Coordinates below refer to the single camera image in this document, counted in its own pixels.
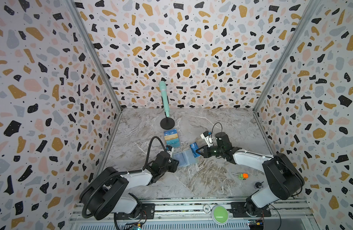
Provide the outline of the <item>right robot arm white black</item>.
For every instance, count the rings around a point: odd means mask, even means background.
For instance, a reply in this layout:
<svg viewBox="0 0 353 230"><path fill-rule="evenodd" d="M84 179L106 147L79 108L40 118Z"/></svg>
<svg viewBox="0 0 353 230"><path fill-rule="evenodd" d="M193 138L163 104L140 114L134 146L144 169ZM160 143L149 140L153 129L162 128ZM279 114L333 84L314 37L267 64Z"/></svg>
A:
<svg viewBox="0 0 353 230"><path fill-rule="evenodd" d="M250 216L255 216L275 201L295 196L305 184L303 177L285 154L263 155L233 147L225 132L215 134L216 144L213 144L211 132L205 131L200 136L206 145L198 148L197 154L204 158L223 158L229 163L259 170L266 176L267 187L246 199L244 211Z"/></svg>

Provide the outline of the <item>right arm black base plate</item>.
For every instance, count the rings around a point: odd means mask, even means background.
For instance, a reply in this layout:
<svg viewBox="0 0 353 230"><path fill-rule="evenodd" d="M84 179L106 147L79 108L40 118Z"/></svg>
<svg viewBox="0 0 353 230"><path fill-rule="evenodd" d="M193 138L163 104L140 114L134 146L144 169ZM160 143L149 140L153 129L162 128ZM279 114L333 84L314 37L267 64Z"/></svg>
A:
<svg viewBox="0 0 353 230"><path fill-rule="evenodd" d="M232 202L230 212L234 218L271 217L268 206L258 208L253 202Z"/></svg>

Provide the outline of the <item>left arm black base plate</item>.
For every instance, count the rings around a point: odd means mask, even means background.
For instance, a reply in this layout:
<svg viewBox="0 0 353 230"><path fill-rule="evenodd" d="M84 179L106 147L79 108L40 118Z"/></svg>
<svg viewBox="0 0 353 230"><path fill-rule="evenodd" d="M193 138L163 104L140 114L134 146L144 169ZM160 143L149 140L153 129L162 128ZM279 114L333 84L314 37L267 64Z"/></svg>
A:
<svg viewBox="0 0 353 230"><path fill-rule="evenodd" d="M136 221L141 219L154 219L155 215L155 204L154 203L146 203L141 206L137 206L130 214L126 213L117 213L117 220L129 220Z"/></svg>

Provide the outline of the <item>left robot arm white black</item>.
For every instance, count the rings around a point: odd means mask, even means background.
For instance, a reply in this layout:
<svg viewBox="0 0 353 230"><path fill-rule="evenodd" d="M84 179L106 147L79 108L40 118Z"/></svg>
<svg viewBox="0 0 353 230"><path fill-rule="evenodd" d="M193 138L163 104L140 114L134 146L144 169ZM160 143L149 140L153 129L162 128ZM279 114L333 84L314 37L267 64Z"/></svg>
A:
<svg viewBox="0 0 353 230"><path fill-rule="evenodd" d="M80 194L81 215L102 220L110 213L120 213L136 219L142 213L142 202L128 191L134 187L156 183L165 173L177 171L179 161L166 151L157 154L144 169L119 172L105 168Z"/></svg>

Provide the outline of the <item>blue VIP credit card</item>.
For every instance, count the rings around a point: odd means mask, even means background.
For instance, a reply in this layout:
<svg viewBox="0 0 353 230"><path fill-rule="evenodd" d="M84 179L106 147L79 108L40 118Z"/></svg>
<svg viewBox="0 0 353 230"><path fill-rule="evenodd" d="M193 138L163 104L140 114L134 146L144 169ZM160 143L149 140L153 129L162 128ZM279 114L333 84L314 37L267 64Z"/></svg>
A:
<svg viewBox="0 0 353 230"><path fill-rule="evenodd" d="M192 151L193 156L194 156L195 158L197 158L197 157L200 156L200 155L196 152L196 150L198 149L198 145L197 145L196 142L190 144L190 148L191 148L191 151Z"/></svg>

